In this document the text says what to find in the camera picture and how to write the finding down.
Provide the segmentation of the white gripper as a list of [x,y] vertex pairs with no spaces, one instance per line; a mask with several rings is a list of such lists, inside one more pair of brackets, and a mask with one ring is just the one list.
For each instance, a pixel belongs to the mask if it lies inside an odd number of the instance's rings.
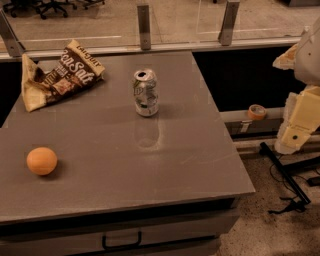
[[293,154],[320,127],[320,17],[303,33],[298,45],[278,56],[272,66],[294,68],[295,77],[308,84],[299,94],[289,93],[274,145],[280,154]]

